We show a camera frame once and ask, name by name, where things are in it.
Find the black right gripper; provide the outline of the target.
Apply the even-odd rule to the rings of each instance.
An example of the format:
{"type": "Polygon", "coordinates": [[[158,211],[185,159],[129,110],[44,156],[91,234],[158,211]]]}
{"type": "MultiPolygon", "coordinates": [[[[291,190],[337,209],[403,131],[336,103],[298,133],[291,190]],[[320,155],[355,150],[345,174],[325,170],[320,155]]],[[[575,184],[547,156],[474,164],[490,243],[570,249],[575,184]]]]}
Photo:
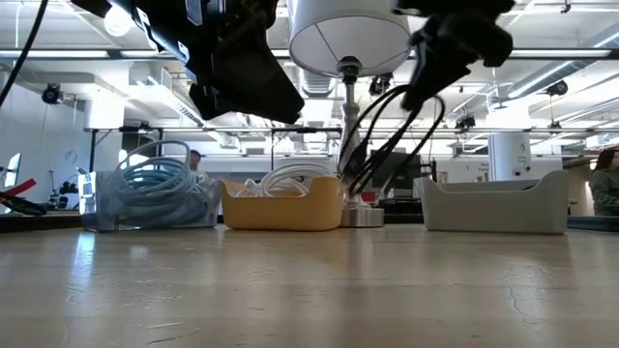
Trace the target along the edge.
{"type": "Polygon", "coordinates": [[[501,14],[515,0],[396,0],[396,14],[415,16],[415,31],[409,43],[417,63],[411,74],[401,107],[418,110],[440,91],[470,74],[468,66],[479,56],[439,36],[440,25],[496,27],[501,14]]]}

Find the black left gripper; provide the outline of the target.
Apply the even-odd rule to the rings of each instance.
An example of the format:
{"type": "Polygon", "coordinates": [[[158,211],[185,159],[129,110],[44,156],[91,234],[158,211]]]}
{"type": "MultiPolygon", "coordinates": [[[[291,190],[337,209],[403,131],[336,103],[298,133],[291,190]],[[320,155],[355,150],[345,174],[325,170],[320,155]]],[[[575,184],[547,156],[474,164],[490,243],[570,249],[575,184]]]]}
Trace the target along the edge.
{"type": "Polygon", "coordinates": [[[255,16],[269,27],[269,0],[72,0],[99,17],[128,15],[157,52],[181,61],[194,83],[191,99],[204,120],[252,114],[293,124],[304,100],[264,45],[221,45],[255,16]]]}

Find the person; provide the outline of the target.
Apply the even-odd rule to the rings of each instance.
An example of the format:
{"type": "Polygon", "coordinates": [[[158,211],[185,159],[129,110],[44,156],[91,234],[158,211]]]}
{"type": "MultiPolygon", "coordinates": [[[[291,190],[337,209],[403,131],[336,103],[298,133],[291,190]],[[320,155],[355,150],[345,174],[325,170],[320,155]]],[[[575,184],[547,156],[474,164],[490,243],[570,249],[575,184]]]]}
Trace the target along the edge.
{"type": "Polygon", "coordinates": [[[589,188],[595,215],[619,218],[619,150],[601,151],[589,181],[589,188]]]}
{"type": "Polygon", "coordinates": [[[199,152],[197,152],[196,150],[190,151],[190,171],[195,178],[195,181],[199,185],[203,185],[208,179],[208,176],[204,172],[199,170],[199,164],[201,163],[201,159],[202,156],[199,152]]]}

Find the silver table lamp white shade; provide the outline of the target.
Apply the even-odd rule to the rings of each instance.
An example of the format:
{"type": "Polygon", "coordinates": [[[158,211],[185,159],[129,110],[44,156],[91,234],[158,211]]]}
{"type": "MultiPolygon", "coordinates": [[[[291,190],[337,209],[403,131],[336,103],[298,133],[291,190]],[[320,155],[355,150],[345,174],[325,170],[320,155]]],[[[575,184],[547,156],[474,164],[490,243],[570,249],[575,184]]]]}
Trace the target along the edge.
{"type": "Polygon", "coordinates": [[[286,0],[291,22],[289,54],[306,72],[339,79],[344,87],[338,171],[344,186],[340,225],[384,225],[384,211],[351,193],[352,174],[344,172],[360,144],[360,77],[392,73],[410,55],[408,20],[392,13],[391,0],[286,0]]]}

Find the dark computer monitor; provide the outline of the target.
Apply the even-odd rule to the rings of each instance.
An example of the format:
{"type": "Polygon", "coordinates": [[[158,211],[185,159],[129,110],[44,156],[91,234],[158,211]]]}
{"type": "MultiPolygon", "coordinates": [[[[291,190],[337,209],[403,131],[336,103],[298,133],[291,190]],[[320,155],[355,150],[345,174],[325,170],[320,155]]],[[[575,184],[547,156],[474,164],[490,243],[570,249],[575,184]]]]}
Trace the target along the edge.
{"type": "Polygon", "coordinates": [[[403,165],[408,154],[393,152],[376,169],[371,177],[371,186],[374,189],[387,187],[390,189],[413,189],[414,180],[422,176],[421,157],[416,155],[403,165]]]}

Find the yellow plastic bin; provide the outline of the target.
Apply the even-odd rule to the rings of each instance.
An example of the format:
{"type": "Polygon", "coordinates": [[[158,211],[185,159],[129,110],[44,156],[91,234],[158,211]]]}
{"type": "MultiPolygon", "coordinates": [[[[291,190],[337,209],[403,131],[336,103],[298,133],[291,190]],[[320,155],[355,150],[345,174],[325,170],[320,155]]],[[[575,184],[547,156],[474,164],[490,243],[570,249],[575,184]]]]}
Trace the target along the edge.
{"type": "Polygon", "coordinates": [[[234,197],[221,190],[223,223],[237,230],[320,232],[339,227],[343,208],[340,180],[313,180],[302,196],[234,197]]]}

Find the grey plastic bin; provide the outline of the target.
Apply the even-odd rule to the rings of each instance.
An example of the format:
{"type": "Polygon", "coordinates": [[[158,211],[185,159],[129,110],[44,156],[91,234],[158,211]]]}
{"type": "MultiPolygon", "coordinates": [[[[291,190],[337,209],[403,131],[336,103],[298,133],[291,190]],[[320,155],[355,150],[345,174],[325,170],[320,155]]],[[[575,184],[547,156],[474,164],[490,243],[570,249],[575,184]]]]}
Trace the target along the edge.
{"type": "Polygon", "coordinates": [[[569,173],[540,180],[437,184],[421,180],[428,231],[563,234],[567,230],[569,173]]]}

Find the red and black tool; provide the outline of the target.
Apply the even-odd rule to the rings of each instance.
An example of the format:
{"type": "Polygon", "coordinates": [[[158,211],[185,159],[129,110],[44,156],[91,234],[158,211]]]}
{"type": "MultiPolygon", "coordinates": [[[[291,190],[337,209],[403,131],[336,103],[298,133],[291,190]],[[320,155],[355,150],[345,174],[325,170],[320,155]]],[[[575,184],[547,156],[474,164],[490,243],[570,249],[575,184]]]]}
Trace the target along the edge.
{"type": "Polygon", "coordinates": [[[0,190],[0,215],[15,213],[30,217],[44,216],[47,210],[43,206],[21,196],[22,193],[32,189],[36,184],[37,182],[34,179],[28,179],[14,187],[0,190]]]}

